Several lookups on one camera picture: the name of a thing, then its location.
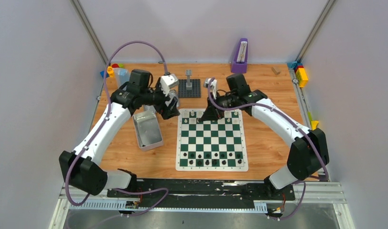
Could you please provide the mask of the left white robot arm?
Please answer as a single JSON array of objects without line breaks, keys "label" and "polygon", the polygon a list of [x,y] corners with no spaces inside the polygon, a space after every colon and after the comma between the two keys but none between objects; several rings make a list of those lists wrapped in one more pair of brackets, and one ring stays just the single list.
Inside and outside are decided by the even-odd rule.
[{"label": "left white robot arm", "polygon": [[178,99],[170,92],[179,84],[174,74],[161,76],[154,88],[150,87],[153,75],[146,70],[134,69],[129,81],[110,96],[98,123],[71,151],[63,151],[59,164],[65,186],[73,186],[89,195],[98,195],[104,189],[119,188],[126,197],[133,197],[138,184],[133,174],[125,169],[105,171],[100,168],[103,155],[121,127],[142,106],[153,106],[164,120],[178,116]]}]

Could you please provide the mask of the green white chess mat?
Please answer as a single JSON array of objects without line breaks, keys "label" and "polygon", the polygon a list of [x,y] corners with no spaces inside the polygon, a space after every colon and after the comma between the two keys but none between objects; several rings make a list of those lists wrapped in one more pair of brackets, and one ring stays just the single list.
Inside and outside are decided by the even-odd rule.
[{"label": "green white chess mat", "polygon": [[[243,127],[243,116],[241,110],[225,111],[222,119],[218,121],[198,122],[203,115],[204,109],[180,109],[177,127],[177,145],[175,168],[177,171],[221,171],[221,172],[246,172],[249,162]],[[202,159],[203,166],[197,167],[196,160]],[[219,166],[212,166],[212,159],[219,160]],[[194,160],[193,166],[189,166],[189,160]]]}]

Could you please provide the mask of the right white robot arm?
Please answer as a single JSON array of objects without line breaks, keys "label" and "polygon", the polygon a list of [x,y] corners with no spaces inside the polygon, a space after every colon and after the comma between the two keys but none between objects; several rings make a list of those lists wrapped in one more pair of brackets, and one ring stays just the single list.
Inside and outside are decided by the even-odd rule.
[{"label": "right white robot arm", "polygon": [[208,78],[204,83],[207,89],[207,107],[199,119],[217,121],[225,112],[242,110],[261,121],[273,130],[290,148],[286,164],[264,179],[264,192],[270,199],[276,199],[287,186],[303,181],[322,169],[327,171],[329,155],[325,133],[310,129],[296,122],[281,111],[266,94],[252,91],[241,73],[226,78],[229,91],[220,95],[217,80]]}]

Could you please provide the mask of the metal tin with black pieces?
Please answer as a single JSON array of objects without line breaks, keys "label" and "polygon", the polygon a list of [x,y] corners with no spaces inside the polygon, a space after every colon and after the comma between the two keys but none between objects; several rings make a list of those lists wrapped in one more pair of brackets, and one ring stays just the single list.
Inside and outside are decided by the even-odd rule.
[{"label": "metal tin with black pieces", "polygon": [[138,147],[149,151],[164,145],[159,122],[153,111],[144,111],[132,116]]}]

